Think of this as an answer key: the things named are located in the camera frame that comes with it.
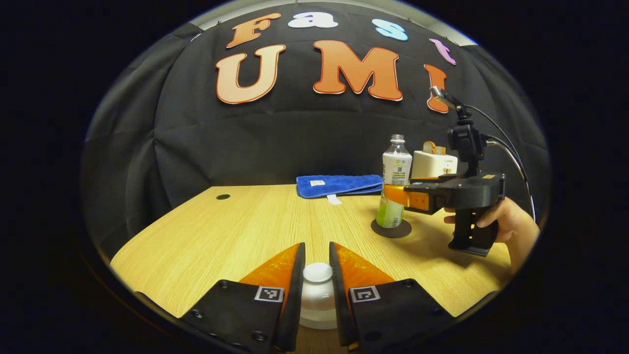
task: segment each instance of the towel tag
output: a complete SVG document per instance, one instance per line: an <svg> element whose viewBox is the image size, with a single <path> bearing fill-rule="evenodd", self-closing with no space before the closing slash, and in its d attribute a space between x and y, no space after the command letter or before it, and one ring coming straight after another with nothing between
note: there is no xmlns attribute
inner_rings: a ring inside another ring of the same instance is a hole
<svg viewBox="0 0 629 354"><path fill-rule="evenodd" d="M330 194L328 195L328 201L330 201L330 203L332 205L339 205L342 204L341 201L337 198L336 194Z"/></svg>

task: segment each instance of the finger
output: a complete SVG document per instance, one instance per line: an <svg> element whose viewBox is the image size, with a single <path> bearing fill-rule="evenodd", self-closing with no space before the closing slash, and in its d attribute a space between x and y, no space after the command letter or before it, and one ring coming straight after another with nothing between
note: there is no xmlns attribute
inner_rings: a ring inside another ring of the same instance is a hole
<svg viewBox="0 0 629 354"><path fill-rule="evenodd" d="M476 226L486 227L492 222L505 216L510 210L511 205L509 202L507 200L501 200L483 214L483 216L476 222Z"/></svg>

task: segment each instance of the white box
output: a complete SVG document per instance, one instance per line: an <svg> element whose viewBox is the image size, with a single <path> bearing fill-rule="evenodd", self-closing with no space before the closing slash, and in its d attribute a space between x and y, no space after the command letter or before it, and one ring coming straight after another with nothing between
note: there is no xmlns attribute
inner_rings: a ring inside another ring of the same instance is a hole
<svg viewBox="0 0 629 354"><path fill-rule="evenodd" d="M456 173L458 161L456 156L414 151L411 178L431 178Z"/></svg>

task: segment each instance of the black fabric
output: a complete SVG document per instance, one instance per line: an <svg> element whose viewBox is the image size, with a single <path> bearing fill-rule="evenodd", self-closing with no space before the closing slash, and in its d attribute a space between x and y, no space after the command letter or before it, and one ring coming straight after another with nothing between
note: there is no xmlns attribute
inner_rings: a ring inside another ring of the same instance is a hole
<svg viewBox="0 0 629 354"><path fill-rule="evenodd" d="M330 13L339 25L288 27L294 14L307 11ZM271 20L261 36L225 48L234 26L273 12L282 16ZM374 18L401 25L408 41L377 33ZM149 49L117 80L94 117L86 139L84 205L90 233L98 244L109 245L110 256L123 241L211 186L288 184L312 174L379 174L391 134L404 134L409 151L421 150L426 140L447 146L446 130L457 117L427 107L430 78L424 64L445 72L446 90L484 110L513 140L541 211L550 162L535 112L516 81L481 49L463 49L386 13L334 3L253 11L190 42L198 31L184 27ZM429 38L448 47L457 65L449 64ZM367 88L373 78L354 94L342 75L346 92L315 93L313 84L321 75L321 52L313 46L317 40L343 41L361 59L373 47L396 52L403 100L372 97ZM273 89L253 102L221 102L215 64L246 53L238 80L249 86L259 75L254 52L276 44L286 50L279 54ZM483 116L473 118L481 132L501 137ZM487 148L481 168L506 173L507 196L529 209L520 174L501 149Z"/></svg>

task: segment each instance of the plastic bottle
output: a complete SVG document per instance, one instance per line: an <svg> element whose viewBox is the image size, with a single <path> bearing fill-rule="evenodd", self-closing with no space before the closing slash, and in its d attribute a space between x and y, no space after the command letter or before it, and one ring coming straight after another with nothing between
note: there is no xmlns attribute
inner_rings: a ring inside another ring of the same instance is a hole
<svg viewBox="0 0 629 354"><path fill-rule="evenodd" d="M382 182L385 185L407 185L413 156L404 147L404 136L393 134L391 146L382 154ZM380 197L376 222L382 227L392 229L402 223L404 205Z"/></svg>

